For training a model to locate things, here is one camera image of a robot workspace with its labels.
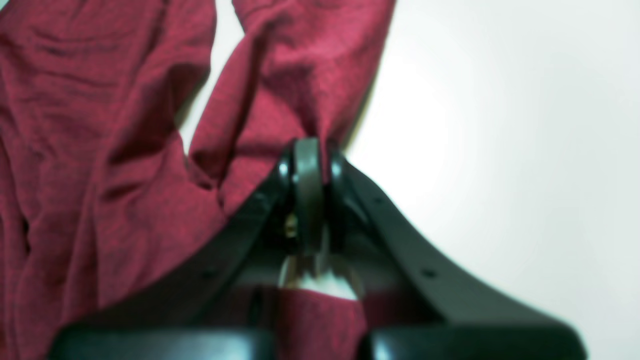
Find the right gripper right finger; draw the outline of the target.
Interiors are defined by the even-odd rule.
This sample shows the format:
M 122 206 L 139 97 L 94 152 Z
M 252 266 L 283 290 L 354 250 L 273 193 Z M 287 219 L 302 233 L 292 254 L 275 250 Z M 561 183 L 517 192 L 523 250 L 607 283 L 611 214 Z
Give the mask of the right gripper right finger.
M 357 360 L 585 360 L 578 333 L 471 275 L 404 217 L 337 146 L 331 244 L 356 276 L 366 330 Z

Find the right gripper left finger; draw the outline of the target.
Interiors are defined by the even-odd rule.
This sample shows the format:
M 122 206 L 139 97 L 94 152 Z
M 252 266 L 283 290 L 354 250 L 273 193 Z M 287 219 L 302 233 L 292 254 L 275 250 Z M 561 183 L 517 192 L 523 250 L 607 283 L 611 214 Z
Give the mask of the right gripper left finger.
M 222 230 L 153 284 L 69 325 L 50 360 L 275 360 L 278 280 L 323 252 L 320 142 L 297 139 Z

